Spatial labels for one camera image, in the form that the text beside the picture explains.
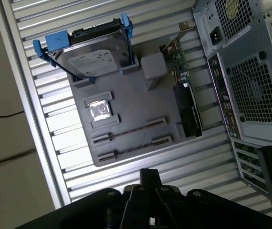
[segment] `ventilation grille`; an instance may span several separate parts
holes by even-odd
[[[218,0],[215,6],[227,39],[236,35],[251,22],[252,11],[249,0]]]
[[[272,123],[272,82],[266,64],[253,58],[233,67],[231,83],[246,121]]]

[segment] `ribbed metal side panel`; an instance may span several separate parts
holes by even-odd
[[[88,28],[127,13],[135,26],[133,44],[170,39],[191,18],[194,0],[0,0],[0,30],[23,100],[49,188],[58,208],[105,187],[120,191],[139,182],[139,169],[159,169],[162,181],[183,194],[211,190],[234,201],[256,197],[238,181],[222,117],[195,31],[182,39],[191,69],[203,137],[104,167],[91,159],[66,74],[35,56],[33,39]],[[249,200],[260,209],[261,200]]]

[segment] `expansion slot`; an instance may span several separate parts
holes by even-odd
[[[136,131],[140,131],[140,130],[144,130],[144,129],[150,129],[150,128],[158,127],[158,126],[162,126],[162,125],[166,125],[165,118],[157,119],[155,121],[149,122],[145,126],[141,126],[141,127],[138,127],[138,128],[132,129],[132,130],[127,130],[127,131],[124,131],[124,132],[119,133],[119,134],[115,134],[115,135],[108,134],[108,135],[96,137],[96,138],[93,139],[93,143],[98,144],[98,143],[101,143],[101,142],[104,142],[104,141],[111,141],[114,138],[119,137],[119,136],[127,135],[127,134],[130,134],[130,133],[136,132]]]
[[[114,150],[114,151],[111,151],[111,152],[108,152],[108,153],[105,153],[105,154],[100,154],[100,155],[98,155],[98,159],[99,159],[99,162],[103,162],[103,161],[107,161],[107,160],[110,160],[110,159],[113,159],[113,158],[117,158],[118,156],[123,155],[123,154],[127,154],[127,153],[130,153],[130,152],[134,152],[134,151],[144,149],[144,148],[148,148],[148,147],[151,147],[151,146],[159,146],[159,145],[162,145],[162,144],[165,144],[165,143],[170,143],[170,142],[171,142],[171,137],[167,136],[167,137],[160,138],[158,140],[153,140],[150,143],[147,143],[147,144],[144,144],[144,145],[141,145],[141,146],[137,146],[137,147],[133,147],[133,148],[129,148],[129,149],[126,149],[126,150],[123,150],[123,151],[120,151],[120,152],[117,151],[117,150]]]

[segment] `floor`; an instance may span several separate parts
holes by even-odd
[[[22,111],[0,35],[0,115]],[[26,116],[0,119],[0,158],[34,148]],[[11,229],[54,209],[38,156],[0,167],[0,229]]]

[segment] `drive label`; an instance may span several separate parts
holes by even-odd
[[[74,56],[69,62],[87,77],[101,76],[118,70],[118,66],[109,50]]]

